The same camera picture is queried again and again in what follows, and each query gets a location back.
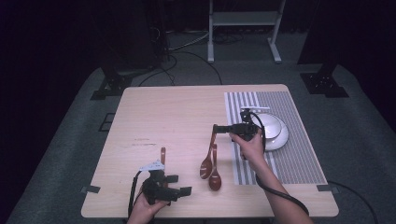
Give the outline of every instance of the white bowl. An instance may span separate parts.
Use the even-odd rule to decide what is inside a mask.
[[[270,139],[265,139],[265,150],[266,151],[272,151],[279,149],[288,142],[289,139],[289,129],[288,126],[286,126],[285,122],[283,122],[282,119],[277,118],[282,126],[282,130],[280,131],[280,134],[275,137],[275,138],[270,138]]]
[[[265,129],[265,138],[275,138],[280,134],[282,130],[282,125],[277,117],[270,114],[258,114],[260,120],[262,121],[262,125],[264,125]],[[253,116],[251,119],[257,126],[261,127],[259,121],[256,117]]]

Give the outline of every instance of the human hand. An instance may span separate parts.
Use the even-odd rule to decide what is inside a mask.
[[[155,214],[168,204],[169,202],[164,201],[149,204],[145,194],[140,191],[127,224],[147,224],[154,218]]]
[[[255,166],[260,162],[265,162],[263,153],[264,148],[262,146],[262,130],[259,129],[250,141],[245,141],[237,134],[230,133],[230,137],[241,147],[241,158],[248,160],[249,165],[253,170]]]

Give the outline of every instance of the gray carpet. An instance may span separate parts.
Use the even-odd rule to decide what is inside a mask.
[[[169,35],[171,47],[196,35]],[[266,35],[244,35],[231,45],[215,45],[215,63],[224,85],[285,84],[300,113],[318,160],[328,180],[347,185],[374,208],[379,223],[396,223],[396,134],[362,92],[356,78],[342,66],[333,73],[349,98],[310,95],[300,78],[302,72],[317,72],[319,65],[297,65],[306,34],[279,34],[276,44],[283,60],[275,64]],[[206,45],[181,51],[206,58]],[[169,70],[176,85],[219,85],[216,72],[200,58],[173,53],[177,65]],[[171,67],[174,59],[163,63]],[[146,74],[136,77],[138,86]],[[90,101],[104,75],[92,72],[35,171],[26,191],[7,223],[122,223],[122,219],[84,218],[80,214],[106,133],[98,132],[106,113],[116,112],[119,96]],[[165,73],[151,77],[143,86],[169,86]],[[315,218],[316,223],[374,223],[368,207],[350,191],[338,187],[334,194],[340,209],[337,217]],[[157,223],[204,223],[203,220],[157,220]],[[206,223],[260,223],[258,219],[213,219]]]

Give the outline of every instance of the dark background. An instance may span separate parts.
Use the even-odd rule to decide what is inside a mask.
[[[110,1],[96,2],[108,6]],[[278,1],[215,2],[217,10],[227,11],[272,9]],[[0,2],[1,222],[23,193],[85,79],[103,63],[122,61],[110,47],[126,56],[126,61],[133,50],[123,50],[136,48],[134,43],[122,41],[125,28],[115,27],[114,18],[113,23],[95,20],[108,16],[108,11],[92,13],[95,7],[91,3]],[[207,29],[207,0],[166,0],[164,9],[166,30]],[[393,130],[394,11],[394,3],[389,1],[296,0],[287,2],[281,23],[281,32],[309,30],[299,63],[322,63],[328,50],[336,48],[339,63],[355,75]],[[150,47],[141,50],[148,57],[155,51]]]

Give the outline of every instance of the wooden spoon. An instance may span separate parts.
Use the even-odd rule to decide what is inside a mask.
[[[210,144],[209,144],[209,150],[207,151],[206,158],[201,163],[201,169],[199,171],[199,174],[202,179],[207,179],[210,176],[210,174],[212,174],[212,160],[211,160],[210,156],[212,154],[212,146],[215,143],[215,139],[216,139],[216,131],[215,131],[216,126],[217,126],[217,124],[213,125],[212,137],[210,138]]]
[[[217,191],[221,188],[221,177],[218,172],[218,145],[213,144],[213,172],[209,177],[209,187],[214,191]]]
[[[166,154],[166,148],[162,147],[161,148],[161,163],[163,165],[165,165],[165,154]],[[163,186],[167,188],[168,187],[168,183],[163,181]]]

